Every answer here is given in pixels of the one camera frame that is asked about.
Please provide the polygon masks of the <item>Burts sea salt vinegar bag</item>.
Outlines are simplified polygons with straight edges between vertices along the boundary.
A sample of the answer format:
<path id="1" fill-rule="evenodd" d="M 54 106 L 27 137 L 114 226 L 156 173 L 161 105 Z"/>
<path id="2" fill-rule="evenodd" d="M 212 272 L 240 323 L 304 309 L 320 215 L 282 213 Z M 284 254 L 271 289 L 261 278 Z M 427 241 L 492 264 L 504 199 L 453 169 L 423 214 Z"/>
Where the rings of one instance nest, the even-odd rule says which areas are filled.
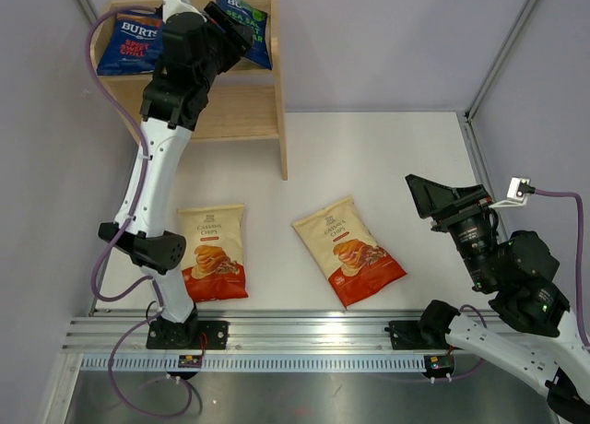
<path id="1" fill-rule="evenodd" d="M 245 0 L 215 0 L 216 4 L 232 19 L 253 30 L 253 43 L 245 58 L 250 62 L 271 70 L 271 57 L 266 45 L 268 14 Z"/>

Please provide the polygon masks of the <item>blue Burts chilli bag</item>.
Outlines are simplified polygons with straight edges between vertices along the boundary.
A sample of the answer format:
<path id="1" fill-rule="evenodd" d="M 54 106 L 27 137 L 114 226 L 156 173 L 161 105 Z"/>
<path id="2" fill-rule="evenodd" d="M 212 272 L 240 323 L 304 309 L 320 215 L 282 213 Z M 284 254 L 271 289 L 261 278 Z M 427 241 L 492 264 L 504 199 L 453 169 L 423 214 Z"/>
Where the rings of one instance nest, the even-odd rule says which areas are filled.
<path id="1" fill-rule="evenodd" d="M 118 13 L 97 75 L 130 76 L 152 72 L 163 48 L 162 27 L 163 21 L 157 13 L 135 10 Z"/>

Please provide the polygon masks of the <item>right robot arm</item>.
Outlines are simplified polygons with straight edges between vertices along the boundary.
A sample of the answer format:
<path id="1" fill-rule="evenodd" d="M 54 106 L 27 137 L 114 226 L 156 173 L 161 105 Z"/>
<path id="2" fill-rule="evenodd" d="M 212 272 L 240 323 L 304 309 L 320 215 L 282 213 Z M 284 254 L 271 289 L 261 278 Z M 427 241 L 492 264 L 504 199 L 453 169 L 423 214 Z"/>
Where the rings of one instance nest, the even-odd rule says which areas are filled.
<path id="1" fill-rule="evenodd" d="M 582 310 L 553 281 L 560 263 L 532 230 L 497 240 L 499 208 L 551 193 L 514 177 L 506 198 L 494 202 L 481 184 L 450 187 L 414 174 L 405 180 L 419 217 L 429 218 L 433 231 L 451 235 L 472 289 L 489 295 L 499 319 L 539 349 L 491 332 L 442 300 L 432 300 L 420 316 L 420 340 L 466 350 L 526 383 L 560 418 L 588 422 L 589 338 Z"/>

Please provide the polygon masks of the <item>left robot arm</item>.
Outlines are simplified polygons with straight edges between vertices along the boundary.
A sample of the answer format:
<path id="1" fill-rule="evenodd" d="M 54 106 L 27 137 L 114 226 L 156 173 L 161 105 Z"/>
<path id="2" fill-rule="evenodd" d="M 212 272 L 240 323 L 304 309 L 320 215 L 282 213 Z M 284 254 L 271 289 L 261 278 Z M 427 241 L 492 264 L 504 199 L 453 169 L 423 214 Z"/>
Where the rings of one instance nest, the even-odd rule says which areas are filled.
<path id="1" fill-rule="evenodd" d="M 100 225 L 99 236 L 144 272 L 159 303 L 157 318 L 168 324 L 167 337 L 188 348 L 199 326 L 189 320 L 195 304 L 180 268 L 186 240 L 166 230 L 165 212 L 209 91 L 251 49 L 253 32 L 213 2 L 199 10 L 188 0 L 163 0 L 161 12 L 163 49 L 142 95 L 136 162 L 121 208 L 114 221 Z"/>

